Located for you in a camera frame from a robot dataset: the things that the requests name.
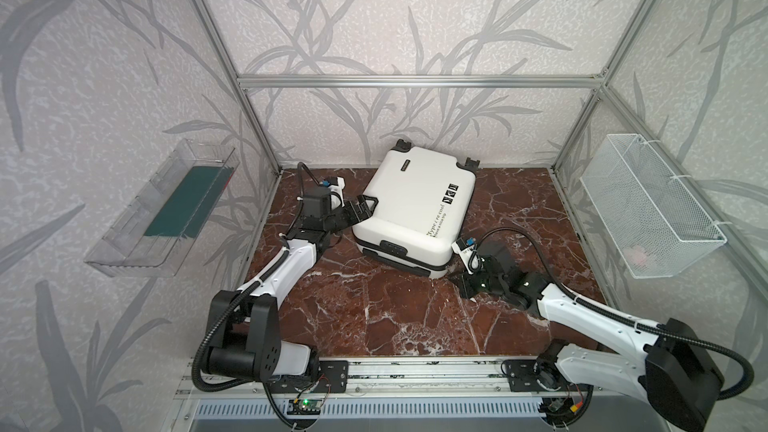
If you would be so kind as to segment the black and white suitcase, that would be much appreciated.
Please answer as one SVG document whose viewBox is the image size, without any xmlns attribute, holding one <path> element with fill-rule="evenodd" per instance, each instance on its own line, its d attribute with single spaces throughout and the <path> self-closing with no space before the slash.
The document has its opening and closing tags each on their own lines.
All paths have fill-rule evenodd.
<svg viewBox="0 0 768 432">
<path fill-rule="evenodd" d="M 372 216 L 353 226 L 360 252 L 414 275 L 448 273 L 476 184 L 479 162 L 400 139 L 364 194 L 378 200 Z"/>
</svg>

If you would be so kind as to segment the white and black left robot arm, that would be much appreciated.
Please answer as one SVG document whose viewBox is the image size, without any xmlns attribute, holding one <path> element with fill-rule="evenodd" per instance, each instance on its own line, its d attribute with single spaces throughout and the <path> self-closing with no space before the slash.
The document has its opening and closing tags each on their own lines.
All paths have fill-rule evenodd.
<svg viewBox="0 0 768 432">
<path fill-rule="evenodd" d="M 298 280 L 329 248 L 331 236 L 373 215 L 379 200 L 342 196 L 337 181 L 305 192 L 293 222 L 279 235 L 279 253 L 235 291 L 218 292 L 210 304 L 205 336 L 192 362 L 191 378 L 203 392 L 218 392 L 249 382 L 292 377 L 319 379 L 317 352 L 281 339 L 279 307 Z"/>
</svg>

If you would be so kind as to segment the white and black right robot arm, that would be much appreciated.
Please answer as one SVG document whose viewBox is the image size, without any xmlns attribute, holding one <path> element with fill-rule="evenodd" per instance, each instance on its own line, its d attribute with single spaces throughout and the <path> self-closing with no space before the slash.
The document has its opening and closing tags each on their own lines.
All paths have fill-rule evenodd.
<svg viewBox="0 0 768 432">
<path fill-rule="evenodd" d="M 454 281 L 461 295 L 496 296 L 518 310 L 575 330 L 602 345 L 592 350 L 555 339 L 532 367 L 548 391 L 602 388 L 650 405 L 684 431 L 705 428 L 721 397 L 724 378 L 710 345 L 685 323 L 635 318 L 577 294 L 550 272 L 524 272 L 500 243 L 459 239 L 452 245 L 464 272 Z"/>
</svg>

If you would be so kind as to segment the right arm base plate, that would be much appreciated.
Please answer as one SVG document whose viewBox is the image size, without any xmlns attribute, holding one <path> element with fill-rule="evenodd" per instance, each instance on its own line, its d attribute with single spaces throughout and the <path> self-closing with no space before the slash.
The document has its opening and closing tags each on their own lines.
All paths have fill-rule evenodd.
<svg viewBox="0 0 768 432">
<path fill-rule="evenodd" d="M 501 363 L 501 373 L 506 378 L 511 392 L 559 392 L 557 382 L 545 384 L 535 371 L 535 359 L 506 359 Z"/>
</svg>

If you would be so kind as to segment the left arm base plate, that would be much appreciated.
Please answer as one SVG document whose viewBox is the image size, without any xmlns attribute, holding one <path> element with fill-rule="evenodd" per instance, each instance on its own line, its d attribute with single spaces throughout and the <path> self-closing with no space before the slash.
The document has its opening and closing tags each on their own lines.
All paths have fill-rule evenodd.
<svg viewBox="0 0 768 432">
<path fill-rule="evenodd" d="M 272 393 L 299 394 L 345 393 L 349 378 L 349 365 L 346 360 L 320 360 L 316 380 L 311 381 L 310 376 L 279 376 L 271 379 L 267 387 Z"/>
</svg>

